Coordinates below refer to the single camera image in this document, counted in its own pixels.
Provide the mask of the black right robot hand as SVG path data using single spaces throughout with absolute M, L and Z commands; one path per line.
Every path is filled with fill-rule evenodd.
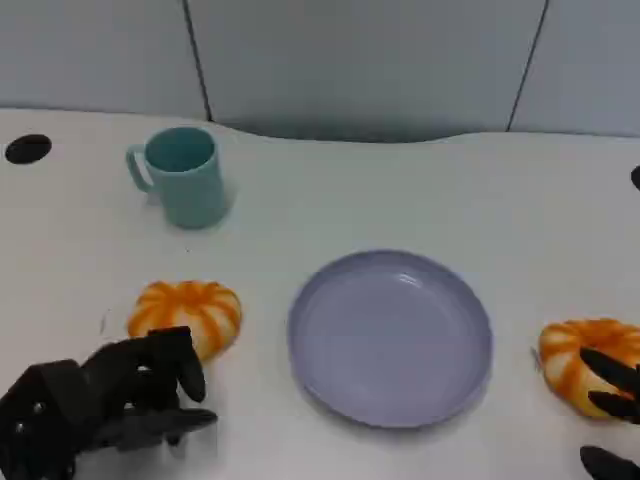
M 601 379 L 630 394 L 619 394 L 590 390 L 589 400 L 598 408 L 619 420 L 639 424 L 639 365 L 635 368 L 624 365 L 604 353 L 582 348 L 580 358 L 587 367 Z M 580 459 L 592 479 L 639 480 L 639 466 L 631 460 L 620 457 L 606 449 L 585 445 L 580 448 Z

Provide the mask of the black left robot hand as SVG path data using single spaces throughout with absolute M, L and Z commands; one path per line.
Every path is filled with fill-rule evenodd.
M 100 407 L 89 451 L 175 446 L 183 436 L 218 421 L 211 410 L 180 404 L 179 390 L 197 403 L 206 398 L 203 367 L 187 327 L 108 343 L 82 370 Z

